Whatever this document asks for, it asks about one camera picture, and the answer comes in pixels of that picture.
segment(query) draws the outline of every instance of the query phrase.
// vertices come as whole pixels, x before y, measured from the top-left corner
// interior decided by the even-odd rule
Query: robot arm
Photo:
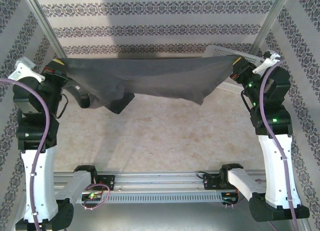
[[[266,190],[262,190],[261,186],[250,178],[242,168],[229,169],[227,178],[228,182],[237,187],[249,201],[251,214],[257,222],[292,219],[283,157],[263,123],[259,106],[259,92],[264,73],[268,67],[278,62],[276,58],[280,56],[270,52],[266,52],[264,55],[267,58],[259,67],[255,67],[242,57],[238,58],[233,64],[233,73],[230,76],[243,86],[244,94],[252,104],[250,120],[256,135],[258,135],[263,152]],[[286,154],[294,212],[296,217],[301,219],[309,217],[309,209],[301,204],[296,189],[291,160],[293,134],[291,117],[282,105],[290,88],[289,77],[287,70],[281,67],[275,68],[264,89],[263,105],[267,122]]]
[[[264,126],[259,107],[259,89],[262,75],[266,68],[276,62],[276,55],[270,54],[262,67],[256,67],[249,61],[240,57],[233,64],[231,78],[238,84],[242,84],[244,94],[249,98],[252,108],[250,109],[250,120],[258,135],[265,163],[266,190],[248,176],[243,167],[239,164],[223,165],[220,170],[219,180],[222,184],[236,187],[247,200],[254,219],[258,222],[291,219],[288,206],[286,180],[284,176],[284,163],[273,139]],[[94,180],[99,181],[99,176],[94,166],[80,166],[75,169],[73,180],[64,189],[55,195],[53,181],[53,160],[56,153],[57,131],[57,110],[61,101],[61,93],[64,87],[68,86],[71,79],[66,75],[64,64],[54,59],[41,74],[32,71],[34,64],[28,60],[19,60],[16,70],[9,77],[28,85],[45,100],[50,111],[50,128],[45,140],[45,149],[41,152],[37,166],[35,183],[35,205],[37,214],[30,210],[30,194],[27,191],[27,203],[24,219],[16,224],[16,230],[35,230],[33,216],[37,215],[42,230],[58,231],[67,228],[73,216],[73,205],[81,197],[83,190]],[[81,107],[86,108],[90,103],[88,94],[81,87],[77,89],[75,98]],[[297,218],[308,218],[309,209],[301,205],[293,178],[291,162],[292,125],[289,113],[282,105],[284,96],[290,88],[289,73],[278,67],[270,76],[269,83],[265,89],[264,107],[267,113],[268,123],[273,132],[277,135],[288,154],[288,167],[291,182],[292,202]],[[30,182],[30,167],[33,157],[39,145],[44,130],[45,116],[43,109],[37,99],[18,86],[13,87],[13,101],[17,104],[24,117],[19,121],[16,132],[18,137],[18,148],[22,150],[22,158],[26,171],[26,185]],[[204,178],[205,187],[211,179],[217,178],[214,175]]]
[[[39,101],[19,86],[14,86],[13,101],[19,107],[23,118],[19,120],[16,132],[18,148],[26,173],[26,205],[24,217],[16,224],[16,230],[35,230],[34,216],[41,224],[41,229],[58,231],[67,228],[73,218],[73,205],[83,190],[93,183],[97,171],[93,166],[77,168],[73,179],[57,195],[54,189],[54,159],[57,150],[58,105],[64,85],[69,81],[63,65],[53,60],[41,74],[32,71],[35,65],[27,58],[19,59],[15,71],[9,79],[19,81],[36,91],[45,101],[50,112],[49,132],[45,140],[45,148],[36,163],[34,183],[34,203],[36,213],[31,209],[30,179],[31,168],[45,126],[44,111]]]

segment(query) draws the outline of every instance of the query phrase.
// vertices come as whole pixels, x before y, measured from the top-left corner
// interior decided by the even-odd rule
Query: wallpaper
[[[69,57],[247,52],[275,0],[38,0]]]
[[[0,77],[14,71],[26,56],[42,70],[55,52],[24,0],[0,0]],[[18,108],[11,85],[0,84],[0,230],[11,231],[25,186],[24,166],[18,150]]]
[[[279,52],[290,72],[285,104],[294,132],[292,160],[311,230],[320,230],[319,10],[320,0],[287,0],[261,47]]]

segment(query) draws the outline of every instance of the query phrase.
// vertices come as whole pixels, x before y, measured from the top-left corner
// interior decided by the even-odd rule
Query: metal pole
[[[277,16],[279,15],[281,9],[283,8],[284,4],[287,0],[275,0],[274,4],[268,13],[259,33],[257,34],[252,46],[249,50],[249,54],[256,55],[259,51],[259,48],[263,41],[265,40],[268,32],[270,31],[272,25],[274,24]]]

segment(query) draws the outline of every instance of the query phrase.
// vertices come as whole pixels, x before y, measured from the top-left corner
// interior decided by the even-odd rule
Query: beige floor
[[[56,171],[217,170],[240,163],[264,169],[258,137],[239,95],[216,89],[202,106],[136,95],[119,115],[81,109],[71,95],[59,120]]]

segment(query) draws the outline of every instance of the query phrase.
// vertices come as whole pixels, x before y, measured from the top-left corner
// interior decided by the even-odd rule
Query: floral border pattern
[[[308,207],[311,211],[311,216],[315,220],[315,226],[320,230],[320,203],[319,198],[316,197],[316,189],[312,186],[310,181],[310,174],[306,167],[305,161],[301,158],[301,152],[297,145],[297,142],[293,138],[291,146],[291,155],[295,172],[298,174],[300,185],[303,188],[303,193],[308,202]]]
[[[35,56],[33,58],[33,62],[36,65],[36,68],[34,71],[37,73],[41,72],[41,66],[44,63],[45,57],[47,55],[48,49],[50,47],[50,42],[46,35],[43,36],[41,39],[40,45],[35,53]]]
[[[269,32],[265,41],[271,50],[278,52],[282,57],[284,57],[272,32]],[[295,80],[293,79],[289,66],[284,63],[283,68],[288,70],[290,74],[291,87],[288,94],[295,109],[296,116],[300,120],[302,130],[305,133],[307,142],[311,147],[311,151],[313,152],[313,157],[317,160],[317,165],[320,166],[320,135],[318,134],[318,130],[315,128],[315,122],[312,120],[311,115],[309,114],[309,110],[306,107],[304,98],[301,96]]]
[[[89,54],[146,54],[146,53],[203,53],[208,45],[217,45],[247,53],[251,43],[169,43],[169,44],[112,44],[64,46],[67,55]]]
[[[107,15],[267,14],[271,0],[66,3],[41,5],[48,18]]]
[[[316,30],[320,32],[320,0],[299,0],[299,3],[310,17]]]
[[[21,58],[29,44],[31,37],[33,36],[38,22],[35,16],[30,12],[26,21],[23,24],[18,36],[16,37],[14,44],[11,47],[6,60],[3,62],[0,71],[0,78],[7,78],[12,71],[15,70],[15,63],[17,59]],[[6,90],[8,90],[7,85],[0,84],[0,102],[2,102],[2,97],[5,96]]]
[[[0,1],[0,34],[2,34],[7,23],[11,19],[21,0],[1,0]]]
[[[24,162],[19,154],[19,157],[16,160],[16,164],[14,166],[14,172],[12,173],[9,186],[7,187],[7,192],[4,195],[4,202],[2,202],[1,204],[2,207],[0,209],[0,230],[6,230],[12,208],[15,205],[14,202],[17,198],[17,193],[19,191],[19,188],[22,188],[20,187],[20,184],[23,181],[24,171]]]
[[[289,40],[291,47],[301,63],[303,71],[306,73],[306,77],[309,79],[312,89],[315,91],[315,95],[320,102],[319,64],[314,59],[314,55],[311,53],[302,34],[297,28],[297,25],[295,25],[295,22],[285,7],[281,10],[278,16],[278,22]]]
[[[164,36],[164,35],[256,35],[260,24],[129,25],[54,28],[58,38]]]
[[[16,137],[18,128],[17,113],[18,107],[14,105],[9,120],[6,122],[7,125],[4,127],[0,137],[0,171],[3,170],[3,165],[6,163],[6,157],[14,142],[14,138]]]

